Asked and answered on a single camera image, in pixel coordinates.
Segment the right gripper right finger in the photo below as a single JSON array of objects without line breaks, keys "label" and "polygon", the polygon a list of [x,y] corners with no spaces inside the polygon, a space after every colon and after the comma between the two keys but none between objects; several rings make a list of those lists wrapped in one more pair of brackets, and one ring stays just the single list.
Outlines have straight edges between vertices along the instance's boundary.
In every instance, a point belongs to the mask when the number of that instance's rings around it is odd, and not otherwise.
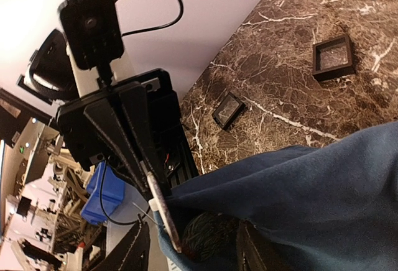
[{"label": "right gripper right finger", "polygon": [[238,270],[292,270],[274,250],[272,244],[248,221],[241,221],[236,237]]}]

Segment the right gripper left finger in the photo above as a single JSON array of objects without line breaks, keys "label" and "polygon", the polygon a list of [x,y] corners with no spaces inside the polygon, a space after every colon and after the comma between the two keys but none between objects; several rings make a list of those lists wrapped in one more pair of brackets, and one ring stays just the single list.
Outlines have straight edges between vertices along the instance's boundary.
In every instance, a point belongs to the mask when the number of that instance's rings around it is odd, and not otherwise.
[{"label": "right gripper left finger", "polygon": [[146,271],[149,265],[149,250],[149,225],[136,223],[110,254],[92,270]]}]

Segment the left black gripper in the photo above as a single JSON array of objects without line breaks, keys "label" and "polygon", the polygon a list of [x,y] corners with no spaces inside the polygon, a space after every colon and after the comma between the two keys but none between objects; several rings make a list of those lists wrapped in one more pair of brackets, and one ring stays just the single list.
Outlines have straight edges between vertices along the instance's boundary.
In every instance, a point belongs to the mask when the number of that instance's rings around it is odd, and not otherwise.
[{"label": "left black gripper", "polygon": [[60,106],[56,122],[84,170],[105,161],[148,201],[149,172],[171,195],[164,162],[182,144],[181,117],[170,74],[157,68]]}]

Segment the blue garment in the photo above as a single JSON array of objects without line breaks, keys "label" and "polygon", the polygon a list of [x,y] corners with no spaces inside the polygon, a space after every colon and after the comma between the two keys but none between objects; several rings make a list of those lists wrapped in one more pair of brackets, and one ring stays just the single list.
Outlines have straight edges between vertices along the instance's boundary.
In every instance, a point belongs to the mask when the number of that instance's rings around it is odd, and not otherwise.
[{"label": "blue garment", "polygon": [[397,123],[248,157],[166,203],[176,222],[196,210],[251,222],[295,270],[396,270]]}]

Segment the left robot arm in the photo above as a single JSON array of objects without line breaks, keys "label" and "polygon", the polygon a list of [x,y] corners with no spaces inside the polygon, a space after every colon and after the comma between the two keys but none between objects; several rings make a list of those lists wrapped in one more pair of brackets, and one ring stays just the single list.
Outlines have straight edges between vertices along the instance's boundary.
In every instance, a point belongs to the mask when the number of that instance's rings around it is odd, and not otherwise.
[{"label": "left robot arm", "polygon": [[168,196],[165,159],[183,137],[177,94],[161,68],[117,80],[111,63],[123,54],[118,31],[66,37],[53,30],[32,56],[29,78],[63,101],[57,130],[83,169],[106,162],[145,199],[155,190]]}]

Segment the colourful floral round brooch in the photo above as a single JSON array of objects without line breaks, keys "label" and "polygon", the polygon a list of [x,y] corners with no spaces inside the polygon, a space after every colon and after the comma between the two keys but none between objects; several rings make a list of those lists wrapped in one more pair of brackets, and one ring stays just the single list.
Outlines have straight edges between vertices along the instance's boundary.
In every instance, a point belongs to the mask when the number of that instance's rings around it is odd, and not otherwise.
[{"label": "colourful floral round brooch", "polygon": [[235,240],[238,226],[238,218],[223,213],[201,213],[183,231],[182,253],[194,262],[203,262]]}]

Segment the blue plastic bin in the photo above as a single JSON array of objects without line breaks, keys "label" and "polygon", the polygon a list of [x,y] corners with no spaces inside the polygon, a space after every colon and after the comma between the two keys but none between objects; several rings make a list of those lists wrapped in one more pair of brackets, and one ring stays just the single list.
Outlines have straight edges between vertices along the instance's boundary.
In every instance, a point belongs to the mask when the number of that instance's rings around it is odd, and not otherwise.
[{"label": "blue plastic bin", "polygon": [[100,198],[102,198],[105,213],[110,216],[123,202],[124,189],[125,182],[113,173],[113,169],[105,161],[100,162],[86,187],[90,196],[80,216],[93,225],[105,222],[107,217],[102,210]]}]

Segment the black square box lower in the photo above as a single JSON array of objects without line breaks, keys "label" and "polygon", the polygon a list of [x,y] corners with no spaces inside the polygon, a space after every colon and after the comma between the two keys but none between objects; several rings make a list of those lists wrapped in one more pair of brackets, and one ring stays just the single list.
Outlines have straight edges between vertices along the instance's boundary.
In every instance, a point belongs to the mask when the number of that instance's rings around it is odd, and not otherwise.
[{"label": "black square box lower", "polygon": [[216,124],[225,131],[245,107],[246,105],[237,96],[229,92],[213,111],[212,117]]}]

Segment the black square box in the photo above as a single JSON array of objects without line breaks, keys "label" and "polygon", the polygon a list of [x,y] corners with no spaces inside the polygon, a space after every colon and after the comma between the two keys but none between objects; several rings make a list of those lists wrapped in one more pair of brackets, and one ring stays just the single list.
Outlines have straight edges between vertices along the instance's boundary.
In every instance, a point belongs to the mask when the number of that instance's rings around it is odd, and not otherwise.
[{"label": "black square box", "polygon": [[216,124],[225,131],[245,107],[246,105],[237,96],[229,92],[213,111],[212,117]]},{"label": "black square box", "polygon": [[313,45],[312,76],[318,82],[355,74],[354,50],[348,35]]}]

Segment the black square box upper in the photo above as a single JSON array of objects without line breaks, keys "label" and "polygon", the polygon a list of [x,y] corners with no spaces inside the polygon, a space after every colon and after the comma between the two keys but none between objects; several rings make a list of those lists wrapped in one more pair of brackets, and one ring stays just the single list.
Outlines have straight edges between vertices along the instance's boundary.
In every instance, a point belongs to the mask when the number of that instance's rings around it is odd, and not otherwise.
[{"label": "black square box upper", "polygon": [[312,76],[318,82],[355,74],[354,50],[348,35],[313,45]]}]

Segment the black front rail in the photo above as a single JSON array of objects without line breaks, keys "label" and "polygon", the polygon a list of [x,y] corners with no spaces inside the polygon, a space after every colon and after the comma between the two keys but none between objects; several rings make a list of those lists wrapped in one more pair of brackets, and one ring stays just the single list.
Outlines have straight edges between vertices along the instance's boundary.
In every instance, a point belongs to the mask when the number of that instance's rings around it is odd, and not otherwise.
[{"label": "black front rail", "polygon": [[172,188],[199,176],[181,123],[161,134],[161,146],[164,172]]}]

